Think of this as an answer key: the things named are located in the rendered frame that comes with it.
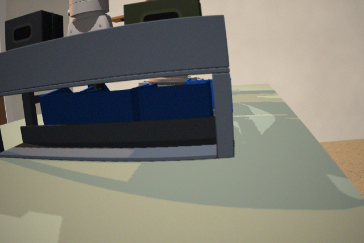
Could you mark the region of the olive green case with orange latches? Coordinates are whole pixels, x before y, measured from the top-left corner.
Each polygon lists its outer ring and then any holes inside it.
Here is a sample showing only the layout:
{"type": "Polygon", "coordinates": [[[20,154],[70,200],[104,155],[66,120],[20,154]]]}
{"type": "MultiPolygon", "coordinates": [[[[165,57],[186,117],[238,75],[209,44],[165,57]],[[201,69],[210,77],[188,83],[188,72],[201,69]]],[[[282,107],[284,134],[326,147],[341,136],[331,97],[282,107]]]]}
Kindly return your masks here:
{"type": "Polygon", "coordinates": [[[152,0],[123,5],[124,25],[202,16],[199,0],[152,0]]]}

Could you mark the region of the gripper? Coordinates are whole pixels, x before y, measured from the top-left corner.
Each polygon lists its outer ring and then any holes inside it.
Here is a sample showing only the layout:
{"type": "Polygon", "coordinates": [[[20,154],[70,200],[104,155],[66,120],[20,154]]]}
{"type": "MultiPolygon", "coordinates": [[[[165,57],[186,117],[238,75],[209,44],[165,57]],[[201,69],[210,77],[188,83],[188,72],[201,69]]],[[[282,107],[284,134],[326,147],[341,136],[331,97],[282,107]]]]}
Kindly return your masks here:
{"type": "MultiPolygon", "coordinates": [[[[113,24],[111,17],[107,14],[85,15],[72,19],[68,26],[67,36],[110,27],[113,27],[113,24]]],[[[94,86],[94,90],[102,88],[105,91],[104,84],[88,85],[88,87],[91,86],[94,86]]]]}

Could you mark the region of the grey metal shelf frame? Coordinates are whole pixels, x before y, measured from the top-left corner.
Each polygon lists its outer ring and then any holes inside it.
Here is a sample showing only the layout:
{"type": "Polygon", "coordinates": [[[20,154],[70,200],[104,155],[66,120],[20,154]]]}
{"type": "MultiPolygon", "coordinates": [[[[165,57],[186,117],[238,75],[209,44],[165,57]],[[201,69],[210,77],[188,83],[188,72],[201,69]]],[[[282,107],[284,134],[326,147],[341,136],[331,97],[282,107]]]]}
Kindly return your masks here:
{"type": "Polygon", "coordinates": [[[23,143],[0,157],[154,162],[234,157],[224,15],[127,24],[0,52],[0,97],[22,94],[23,143]],[[34,92],[212,74],[213,116],[38,125],[34,92]],[[24,94],[23,94],[24,93],[24,94]],[[215,116],[214,116],[215,112],[215,116]],[[215,124],[216,122],[216,124],[215,124]]]}

